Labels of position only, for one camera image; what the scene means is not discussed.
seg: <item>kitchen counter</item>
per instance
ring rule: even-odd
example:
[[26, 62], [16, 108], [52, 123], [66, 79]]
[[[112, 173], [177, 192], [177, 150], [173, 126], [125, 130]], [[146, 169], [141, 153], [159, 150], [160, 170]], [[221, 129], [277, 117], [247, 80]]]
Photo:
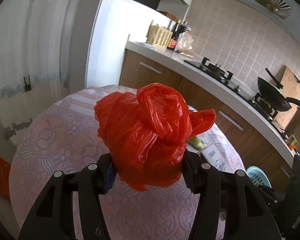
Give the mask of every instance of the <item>kitchen counter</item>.
[[183, 61], [188, 59], [201, 62], [202, 58], [189, 59], [168, 49], [150, 49], [132, 41], [127, 42], [126, 49], [169, 68], [215, 96], [252, 125], [278, 151], [287, 164], [292, 167], [295, 152], [288, 148], [285, 141], [267, 120], [227, 87]]

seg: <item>pink tablecloth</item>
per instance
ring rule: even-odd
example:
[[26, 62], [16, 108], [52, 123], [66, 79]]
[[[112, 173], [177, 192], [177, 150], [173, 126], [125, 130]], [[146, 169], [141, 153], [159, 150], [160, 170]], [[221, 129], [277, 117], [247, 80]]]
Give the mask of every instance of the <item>pink tablecloth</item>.
[[[80, 171], [108, 153], [97, 137], [98, 122], [94, 119], [93, 107], [96, 101], [114, 90], [88, 88], [69, 95], [40, 114], [28, 128], [18, 145], [9, 178], [11, 203], [20, 227], [55, 171]], [[229, 141], [218, 127], [214, 126], [213, 130], [214, 134], [209, 132], [210, 135], [202, 136], [220, 143], [218, 149], [226, 149], [220, 152], [229, 160], [232, 172], [243, 169]], [[183, 178], [168, 188], [150, 187], [146, 192], [136, 192], [117, 177], [113, 189], [106, 196], [100, 196], [113, 240], [187, 239], [198, 200], [199, 195], [191, 194]], [[82, 239], [76, 195], [74, 223], [76, 236]], [[222, 239], [222, 226], [218, 234], [217, 238]]]

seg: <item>cutting board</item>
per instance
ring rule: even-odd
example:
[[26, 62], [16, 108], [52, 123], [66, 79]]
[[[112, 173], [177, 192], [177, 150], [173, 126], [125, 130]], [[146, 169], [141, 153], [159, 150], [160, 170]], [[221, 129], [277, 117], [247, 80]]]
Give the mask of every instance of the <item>cutting board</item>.
[[[282, 79], [280, 83], [284, 86], [283, 89], [281, 89], [281, 93], [285, 97], [291, 97], [296, 98], [300, 100], [300, 83], [295, 78], [292, 71], [286, 67], [282, 76]], [[286, 128], [287, 124], [290, 122], [291, 118], [297, 111], [297, 106], [294, 104], [291, 104], [291, 109], [286, 112], [278, 112], [275, 119], [277, 122], [283, 127]]]

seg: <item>black pan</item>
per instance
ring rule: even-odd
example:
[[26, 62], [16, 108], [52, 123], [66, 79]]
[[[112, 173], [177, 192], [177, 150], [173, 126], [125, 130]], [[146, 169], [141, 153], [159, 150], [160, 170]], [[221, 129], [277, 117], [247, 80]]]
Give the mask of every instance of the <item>black pan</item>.
[[258, 77], [258, 88], [260, 95], [268, 101], [274, 110], [285, 112], [291, 109], [291, 105], [281, 94], [280, 90], [269, 82]]
[[261, 96], [271, 105], [274, 110], [279, 112], [285, 112], [291, 109], [289, 103], [295, 104], [300, 107], [300, 100], [296, 98], [284, 97], [279, 89], [283, 88], [283, 85], [270, 73], [266, 68], [266, 71], [276, 83], [276, 86], [270, 84], [262, 78], [258, 77], [258, 88]]

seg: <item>pan handle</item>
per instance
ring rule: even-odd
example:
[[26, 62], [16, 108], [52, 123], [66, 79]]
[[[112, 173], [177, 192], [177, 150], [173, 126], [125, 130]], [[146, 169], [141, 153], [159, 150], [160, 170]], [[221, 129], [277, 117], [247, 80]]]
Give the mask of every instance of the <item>pan handle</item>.
[[269, 74], [269, 76], [274, 80], [275, 86], [276, 86], [278, 89], [284, 88], [284, 86], [280, 84], [280, 82], [274, 77], [274, 75], [272, 75], [272, 73], [270, 72], [269, 69], [266, 68], [266, 72], [267, 72], [267, 73]]
[[290, 97], [287, 97], [286, 100], [288, 103], [292, 103], [300, 107], [300, 100], [296, 98], [290, 98]]

